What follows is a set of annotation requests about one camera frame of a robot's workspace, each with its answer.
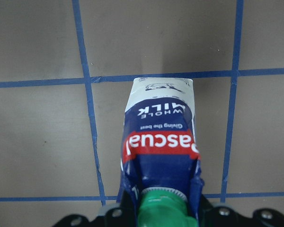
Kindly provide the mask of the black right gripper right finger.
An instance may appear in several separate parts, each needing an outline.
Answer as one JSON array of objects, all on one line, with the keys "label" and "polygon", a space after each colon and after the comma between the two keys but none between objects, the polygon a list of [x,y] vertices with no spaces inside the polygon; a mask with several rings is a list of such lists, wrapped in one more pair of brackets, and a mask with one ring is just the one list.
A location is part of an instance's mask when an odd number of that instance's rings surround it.
[{"label": "black right gripper right finger", "polygon": [[201,227],[284,227],[284,214],[272,208],[259,208],[246,217],[222,203],[213,205],[199,194],[196,217]]}]

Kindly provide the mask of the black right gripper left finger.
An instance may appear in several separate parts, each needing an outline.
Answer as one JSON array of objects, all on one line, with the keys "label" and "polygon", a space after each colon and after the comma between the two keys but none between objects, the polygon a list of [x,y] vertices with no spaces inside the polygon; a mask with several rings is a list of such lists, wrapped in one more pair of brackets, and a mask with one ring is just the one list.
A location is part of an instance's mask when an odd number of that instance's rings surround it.
[{"label": "black right gripper left finger", "polygon": [[122,192],[121,201],[105,205],[99,209],[93,220],[80,214],[70,214],[59,221],[55,227],[137,227],[138,208],[141,202],[142,192]]}]

